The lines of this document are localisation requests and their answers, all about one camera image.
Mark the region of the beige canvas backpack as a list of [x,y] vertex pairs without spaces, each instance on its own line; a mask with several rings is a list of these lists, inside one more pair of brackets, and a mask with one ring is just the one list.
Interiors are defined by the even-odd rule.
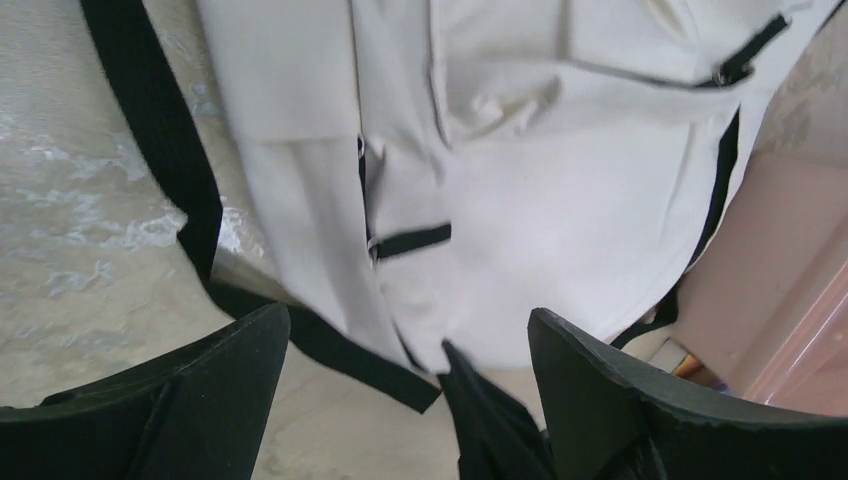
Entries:
[[736,195],[836,1],[202,1],[259,223],[316,362],[423,412],[531,310],[627,341]]

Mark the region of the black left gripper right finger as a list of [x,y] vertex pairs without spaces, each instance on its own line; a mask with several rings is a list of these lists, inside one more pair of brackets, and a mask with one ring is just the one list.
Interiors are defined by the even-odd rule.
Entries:
[[698,386],[534,309],[528,338],[562,479],[843,479],[847,422]]

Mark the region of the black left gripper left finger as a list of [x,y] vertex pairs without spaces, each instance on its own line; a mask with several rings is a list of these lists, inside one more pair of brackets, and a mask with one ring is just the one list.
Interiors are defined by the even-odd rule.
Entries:
[[130,369],[1,411],[5,479],[248,479],[289,317],[263,307]]

